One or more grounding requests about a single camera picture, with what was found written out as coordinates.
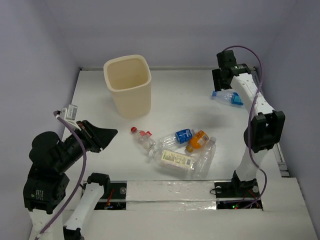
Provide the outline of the clear bottle red cap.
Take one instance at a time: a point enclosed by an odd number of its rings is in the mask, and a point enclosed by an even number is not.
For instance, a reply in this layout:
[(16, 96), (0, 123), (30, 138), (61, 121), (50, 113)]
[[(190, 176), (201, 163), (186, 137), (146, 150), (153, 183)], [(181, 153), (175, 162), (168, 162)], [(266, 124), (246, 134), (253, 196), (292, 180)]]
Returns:
[(156, 146), (156, 142), (151, 138), (152, 134), (149, 131), (144, 131), (132, 127), (130, 129), (134, 140), (146, 151), (150, 151)]

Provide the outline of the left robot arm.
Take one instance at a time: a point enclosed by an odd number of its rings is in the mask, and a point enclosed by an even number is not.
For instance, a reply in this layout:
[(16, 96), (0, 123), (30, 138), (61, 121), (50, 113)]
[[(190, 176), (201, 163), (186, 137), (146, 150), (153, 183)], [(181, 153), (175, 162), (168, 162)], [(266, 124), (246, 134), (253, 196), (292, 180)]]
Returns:
[(65, 140), (53, 131), (34, 138), (29, 159), (32, 166), (23, 188), (24, 206), (32, 222), (31, 240), (82, 240), (84, 227), (99, 199), (110, 194), (110, 177), (92, 173), (82, 199), (67, 221), (62, 213), (82, 182), (87, 152), (100, 153), (117, 135), (116, 129), (77, 121)]

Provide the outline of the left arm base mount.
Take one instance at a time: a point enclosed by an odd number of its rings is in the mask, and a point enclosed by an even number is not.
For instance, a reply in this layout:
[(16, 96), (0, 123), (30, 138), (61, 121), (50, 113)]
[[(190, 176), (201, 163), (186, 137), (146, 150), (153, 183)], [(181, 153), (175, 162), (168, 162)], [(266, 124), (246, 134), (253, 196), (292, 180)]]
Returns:
[(103, 189), (103, 195), (97, 202), (95, 210), (126, 210), (127, 181), (111, 181), (108, 174), (94, 172), (80, 184), (81, 197), (88, 183), (98, 183)]

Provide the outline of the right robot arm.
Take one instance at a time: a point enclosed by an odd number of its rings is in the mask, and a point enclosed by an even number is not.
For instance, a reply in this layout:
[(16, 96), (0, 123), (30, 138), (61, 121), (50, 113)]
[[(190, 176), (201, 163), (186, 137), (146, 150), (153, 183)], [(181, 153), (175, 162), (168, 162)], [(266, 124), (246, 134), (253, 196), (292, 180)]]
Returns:
[(235, 91), (249, 117), (243, 133), (246, 148), (240, 165), (230, 181), (216, 182), (213, 190), (218, 198), (243, 198), (258, 190), (257, 172), (261, 170), (260, 165), (268, 151), (280, 141), (286, 117), (283, 111), (274, 110), (265, 100), (250, 68), (246, 64), (238, 64), (231, 49), (225, 49), (216, 56), (218, 68), (212, 71), (215, 90)]

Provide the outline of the clear bottle blue cap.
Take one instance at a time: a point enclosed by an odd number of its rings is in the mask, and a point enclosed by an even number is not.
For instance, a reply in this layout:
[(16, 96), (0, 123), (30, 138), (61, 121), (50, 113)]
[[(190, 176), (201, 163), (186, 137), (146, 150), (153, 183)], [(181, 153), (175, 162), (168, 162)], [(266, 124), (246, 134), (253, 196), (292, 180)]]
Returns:
[(222, 90), (222, 91), (213, 91), (211, 98), (221, 104), (233, 106), (233, 107), (242, 107), (244, 103), (240, 96), (231, 90)]

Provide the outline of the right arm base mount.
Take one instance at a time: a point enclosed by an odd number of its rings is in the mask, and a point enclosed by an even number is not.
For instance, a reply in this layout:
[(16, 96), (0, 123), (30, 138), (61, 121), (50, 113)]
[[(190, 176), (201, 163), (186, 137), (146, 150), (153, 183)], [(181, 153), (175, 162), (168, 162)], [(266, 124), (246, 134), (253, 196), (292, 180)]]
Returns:
[(240, 181), (233, 173), (230, 181), (216, 181), (214, 187), (209, 191), (217, 199), (218, 210), (237, 209), (263, 209), (262, 202), (255, 200), (260, 195), (256, 177), (250, 181)]

